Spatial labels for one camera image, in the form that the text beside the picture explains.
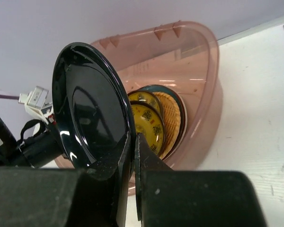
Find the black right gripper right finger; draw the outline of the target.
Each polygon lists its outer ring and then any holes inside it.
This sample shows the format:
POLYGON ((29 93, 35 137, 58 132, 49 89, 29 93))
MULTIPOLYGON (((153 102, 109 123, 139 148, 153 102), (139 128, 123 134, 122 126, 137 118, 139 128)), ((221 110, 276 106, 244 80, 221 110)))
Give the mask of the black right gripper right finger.
POLYGON ((138 220, 144 227, 265 227, 250 179, 239 171, 172 170, 135 141, 138 220))

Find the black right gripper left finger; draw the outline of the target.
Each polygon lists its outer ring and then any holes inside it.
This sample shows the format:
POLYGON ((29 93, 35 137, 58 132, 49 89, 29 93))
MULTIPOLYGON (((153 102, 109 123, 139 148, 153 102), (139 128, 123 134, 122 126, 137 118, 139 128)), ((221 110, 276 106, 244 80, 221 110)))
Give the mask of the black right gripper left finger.
POLYGON ((99 169, 13 167, 0 154, 0 227, 123 227, 132 138, 99 169))

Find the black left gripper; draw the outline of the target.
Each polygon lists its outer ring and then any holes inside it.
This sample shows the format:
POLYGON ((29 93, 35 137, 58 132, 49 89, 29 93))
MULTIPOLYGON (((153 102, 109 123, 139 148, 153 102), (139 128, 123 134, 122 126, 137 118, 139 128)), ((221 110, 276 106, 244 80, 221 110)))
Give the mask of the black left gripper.
POLYGON ((28 121, 16 140, 0 118, 0 166, 40 168, 64 153, 55 124, 28 121))

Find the black plate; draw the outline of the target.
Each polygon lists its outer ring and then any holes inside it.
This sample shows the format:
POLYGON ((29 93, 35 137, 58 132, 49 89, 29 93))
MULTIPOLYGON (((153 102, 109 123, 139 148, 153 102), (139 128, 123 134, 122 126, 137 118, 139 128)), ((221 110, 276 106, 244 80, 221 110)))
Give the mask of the black plate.
POLYGON ((132 161, 136 131, 130 102, 99 50, 80 42, 65 46, 54 66, 52 97, 56 126, 75 168, 106 180, 132 161))

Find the yellow patterned plate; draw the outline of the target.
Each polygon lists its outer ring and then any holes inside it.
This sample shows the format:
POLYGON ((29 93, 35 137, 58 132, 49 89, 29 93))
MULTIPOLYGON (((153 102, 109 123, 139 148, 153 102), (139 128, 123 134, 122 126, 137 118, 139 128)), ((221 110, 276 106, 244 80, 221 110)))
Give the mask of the yellow patterned plate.
POLYGON ((130 101, 139 101, 149 104, 160 114, 162 118, 164 117, 163 106, 160 100, 153 93, 143 90, 135 90, 128 93, 128 97, 130 101))
POLYGON ((136 132, 145 136, 150 149, 160 157, 164 151, 166 140, 166 130, 162 117, 146 102, 130 101, 130 104, 136 132))

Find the woven bamboo tray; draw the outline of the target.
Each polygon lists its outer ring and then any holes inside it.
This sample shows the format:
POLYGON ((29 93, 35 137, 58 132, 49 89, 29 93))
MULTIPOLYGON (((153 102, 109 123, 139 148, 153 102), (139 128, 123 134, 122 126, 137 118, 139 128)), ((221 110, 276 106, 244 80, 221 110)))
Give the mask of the woven bamboo tray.
POLYGON ((160 155, 160 158, 164 159, 172 150, 178 138, 181 115, 179 106, 171 95, 164 92, 154 92, 154 94, 160 100, 164 112, 163 121, 166 129, 166 142, 163 153, 160 155))

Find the blue-grey glazed plate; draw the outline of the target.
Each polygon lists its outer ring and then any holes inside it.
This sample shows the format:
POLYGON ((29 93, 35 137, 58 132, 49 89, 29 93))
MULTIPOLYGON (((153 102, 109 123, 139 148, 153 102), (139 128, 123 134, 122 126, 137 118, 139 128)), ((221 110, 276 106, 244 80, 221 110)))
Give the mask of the blue-grey glazed plate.
POLYGON ((176 150, 179 147, 181 141, 183 140, 187 128, 187 110, 182 97, 175 90, 163 85, 146 85, 139 88, 139 90, 148 91, 152 93, 154 92, 167 93, 168 95, 172 96, 174 100, 177 102, 180 109, 181 124, 180 124, 179 135, 177 137, 176 143, 172 148, 172 151, 176 150))

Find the pink translucent plastic bin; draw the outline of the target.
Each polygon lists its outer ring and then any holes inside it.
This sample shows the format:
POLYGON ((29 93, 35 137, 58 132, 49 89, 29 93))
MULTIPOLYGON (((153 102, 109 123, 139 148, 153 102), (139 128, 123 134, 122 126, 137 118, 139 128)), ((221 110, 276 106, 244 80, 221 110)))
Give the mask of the pink translucent plastic bin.
POLYGON ((195 139, 217 84, 219 46, 212 31, 199 23, 178 21, 89 45, 111 63, 127 96, 146 85, 163 85, 182 97, 186 132, 179 147, 161 160, 173 169, 195 166, 195 139))

